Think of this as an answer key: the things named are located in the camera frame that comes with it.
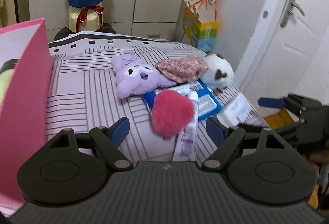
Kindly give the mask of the white door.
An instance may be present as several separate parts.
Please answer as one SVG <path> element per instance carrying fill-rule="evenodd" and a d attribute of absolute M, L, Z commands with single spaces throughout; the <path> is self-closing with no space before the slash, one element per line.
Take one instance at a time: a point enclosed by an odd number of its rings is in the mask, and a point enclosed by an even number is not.
<path fill-rule="evenodd" d="M 256 105 L 289 93 L 328 103 L 328 0 L 295 0 L 285 28 L 287 0 L 265 0 L 263 14 L 235 74 L 235 84 Z"/>

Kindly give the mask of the floral pink cloth pouch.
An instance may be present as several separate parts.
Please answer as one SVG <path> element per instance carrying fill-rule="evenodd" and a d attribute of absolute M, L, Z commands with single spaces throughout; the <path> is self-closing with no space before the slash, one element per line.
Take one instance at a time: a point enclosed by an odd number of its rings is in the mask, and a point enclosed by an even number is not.
<path fill-rule="evenodd" d="M 166 59 L 155 65 L 167 79 L 179 84 L 198 80 L 208 69 L 204 59 L 188 55 L 181 59 Z"/>

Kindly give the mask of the colourful paper gift bag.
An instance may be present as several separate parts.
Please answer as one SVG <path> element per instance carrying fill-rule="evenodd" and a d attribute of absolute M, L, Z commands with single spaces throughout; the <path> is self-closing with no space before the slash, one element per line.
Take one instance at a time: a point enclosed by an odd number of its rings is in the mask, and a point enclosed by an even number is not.
<path fill-rule="evenodd" d="M 192 46 L 213 51 L 219 29 L 217 7 L 211 1 L 184 0 L 182 27 Z"/>

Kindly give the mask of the pink fluffy pompom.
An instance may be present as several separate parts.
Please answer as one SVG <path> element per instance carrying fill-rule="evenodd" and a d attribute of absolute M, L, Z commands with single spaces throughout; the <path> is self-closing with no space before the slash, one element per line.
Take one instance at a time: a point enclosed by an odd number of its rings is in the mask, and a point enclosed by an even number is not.
<path fill-rule="evenodd" d="M 194 117 L 193 102 L 173 90 L 160 91 L 151 110 L 151 122 L 156 135 L 170 141 Z"/>

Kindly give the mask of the pink cardboard box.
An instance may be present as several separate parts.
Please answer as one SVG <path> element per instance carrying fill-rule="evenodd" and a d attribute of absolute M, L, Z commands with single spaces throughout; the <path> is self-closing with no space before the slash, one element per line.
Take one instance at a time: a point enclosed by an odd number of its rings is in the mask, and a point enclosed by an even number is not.
<path fill-rule="evenodd" d="M 46 106 L 52 72 L 44 19 L 1 28 L 1 64 L 16 60 L 1 101 L 1 211 L 24 204 L 20 166 L 46 142 Z"/>

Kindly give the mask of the blue white packet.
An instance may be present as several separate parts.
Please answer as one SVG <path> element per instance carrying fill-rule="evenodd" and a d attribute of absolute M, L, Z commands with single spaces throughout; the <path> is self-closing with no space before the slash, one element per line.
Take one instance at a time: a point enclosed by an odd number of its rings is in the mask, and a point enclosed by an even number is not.
<path fill-rule="evenodd" d="M 218 114 L 222 110 L 222 105 L 214 97 L 213 91 L 208 88 L 200 79 L 195 82 L 181 84 L 169 88 L 169 90 L 188 96 L 192 91 L 198 95 L 198 121 Z"/>

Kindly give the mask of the striped tablecloth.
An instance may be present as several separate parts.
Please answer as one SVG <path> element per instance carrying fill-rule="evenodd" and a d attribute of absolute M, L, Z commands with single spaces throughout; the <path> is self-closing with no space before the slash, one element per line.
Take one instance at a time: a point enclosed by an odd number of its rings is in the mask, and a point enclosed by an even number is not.
<path fill-rule="evenodd" d="M 126 157 L 132 162 L 172 160 L 176 143 L 154 133 L 142 97 L 118 98 L 111 60 L 132 54 L 155 64 L 187 55 L 202 58 L 203 51 L 182 43 L 96 32 L 80 32 L 51 42 L 49 50 L 53 69 L 46 113 L 48 137 L 64 128 L 88 132 L 127 117 L 130 131 L 119 147 Z"/>

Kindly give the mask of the purple plush toy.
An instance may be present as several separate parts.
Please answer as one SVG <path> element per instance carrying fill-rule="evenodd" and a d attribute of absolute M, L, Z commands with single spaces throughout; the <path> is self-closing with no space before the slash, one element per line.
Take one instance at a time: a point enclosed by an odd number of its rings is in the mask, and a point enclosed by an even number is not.
<path fill-rule="evenodd" d="M 111 60 L 119 99 L 143 95 L 157 88 L 169 88 L 177 83 L 166 78 L 153 65 L 145 63 L 138 55 L 122 54 Z"/>

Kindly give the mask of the white blue small box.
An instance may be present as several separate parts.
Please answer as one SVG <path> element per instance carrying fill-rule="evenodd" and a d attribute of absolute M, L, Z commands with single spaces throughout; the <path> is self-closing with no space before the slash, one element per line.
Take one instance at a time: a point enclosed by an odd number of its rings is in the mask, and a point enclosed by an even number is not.
<path fill-rule="evenodd" d="M 225 127 L 237 126 L 247 120 L 251 105 L 243 94 L 238 94 L 216 115 Z"/>

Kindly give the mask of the green yarn ball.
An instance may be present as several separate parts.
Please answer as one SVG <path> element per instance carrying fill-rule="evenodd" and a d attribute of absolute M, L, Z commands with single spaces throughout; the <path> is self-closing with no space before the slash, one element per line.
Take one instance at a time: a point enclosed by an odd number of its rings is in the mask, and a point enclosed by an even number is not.
<path fill-rule="evenodd" d="M 5 98 L 7 89 L 9 87 L 11 78 L 13 76 L 13 73 L 15 72 L 14 69 L 9 69 L 1 73 L 0 76 L 0 104 L 3 103 L 3 100 Z"/>

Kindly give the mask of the white purple tube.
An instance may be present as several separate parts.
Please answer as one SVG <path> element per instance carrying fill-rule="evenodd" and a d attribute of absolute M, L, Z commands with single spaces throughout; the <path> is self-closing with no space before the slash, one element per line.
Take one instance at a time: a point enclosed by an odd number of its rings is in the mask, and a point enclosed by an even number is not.
<path fill-rule="evenodd" d="M 198 94 L 192 91 L 188 98 L 193 103 L 193 118 L 178 134 L 173 162 L 189 162 L 196 160 L 197 126 L 198 126 Z"/>

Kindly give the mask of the white plush cat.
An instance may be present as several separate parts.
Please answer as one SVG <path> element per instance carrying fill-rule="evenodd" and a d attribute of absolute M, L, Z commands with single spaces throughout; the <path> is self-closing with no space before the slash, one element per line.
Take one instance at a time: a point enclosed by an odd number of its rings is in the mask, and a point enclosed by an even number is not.
<path fill-rule="evenodd" d="M 233 83 L 234 71 L 230 63 L 220 54 L 210 54 L 204 58 L 207 70 L 201 81 L 210 89 L 222 91 Z"/>

